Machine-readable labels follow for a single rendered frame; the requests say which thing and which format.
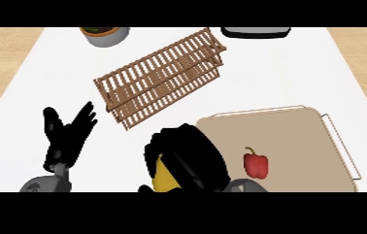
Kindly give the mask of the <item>beige tray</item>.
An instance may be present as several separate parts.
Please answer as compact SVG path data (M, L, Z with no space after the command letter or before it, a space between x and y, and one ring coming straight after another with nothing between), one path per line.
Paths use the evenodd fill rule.
M225 157L231 177L245 179L244 156L269 158L259 183L272 192L356 192L356 179L321 113L306 107L203 118L197 127Z

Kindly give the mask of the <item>red bell pepper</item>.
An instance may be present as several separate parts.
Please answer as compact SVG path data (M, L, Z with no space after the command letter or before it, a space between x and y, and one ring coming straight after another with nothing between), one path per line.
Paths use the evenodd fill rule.
M244 169L253 179L265 180L269 176L269 157L259 155L254 148L247 147L250 153L244 155Z

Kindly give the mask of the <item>brown wooden tiered shelf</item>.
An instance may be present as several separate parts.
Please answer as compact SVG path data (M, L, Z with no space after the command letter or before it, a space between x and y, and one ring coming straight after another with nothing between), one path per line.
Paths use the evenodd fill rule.
M226 49L204 28L94 80L107 111L127 130L220 77Z

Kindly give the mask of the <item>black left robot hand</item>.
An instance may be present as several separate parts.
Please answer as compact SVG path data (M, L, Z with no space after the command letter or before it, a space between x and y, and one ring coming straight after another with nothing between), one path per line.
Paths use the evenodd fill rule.
M98 123L94 104L88 102L83 106L74 121L66 124L60 114L52 107L43 110L45 134L51 142L46 153L43 168L48 172L55 171L58 163L74 167L86 139Z

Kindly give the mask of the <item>grey plant pot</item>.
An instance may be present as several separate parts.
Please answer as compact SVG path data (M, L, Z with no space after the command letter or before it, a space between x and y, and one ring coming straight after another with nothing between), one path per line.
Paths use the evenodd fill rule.
M129 27L114 27L111 30L101 33L91 33L82 29L82 33L89 41L99 48L111 48L119 45L130 35Z

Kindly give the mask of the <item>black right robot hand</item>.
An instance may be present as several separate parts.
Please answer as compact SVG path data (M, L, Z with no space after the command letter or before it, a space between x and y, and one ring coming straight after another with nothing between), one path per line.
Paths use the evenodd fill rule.
M179 186L170 192L223 192L232 178L219 149L201 130L185 123L164 128L153 135L145 146L150 176L158 176L158 160L172 173Z

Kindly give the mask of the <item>yellow lemon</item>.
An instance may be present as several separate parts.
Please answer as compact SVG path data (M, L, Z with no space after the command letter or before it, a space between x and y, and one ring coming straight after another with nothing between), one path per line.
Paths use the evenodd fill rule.
M169 192L175 188L181 188L181 184L164 164L164 161L160 157L157 160L157 174L153 179L154 190L157 192Z

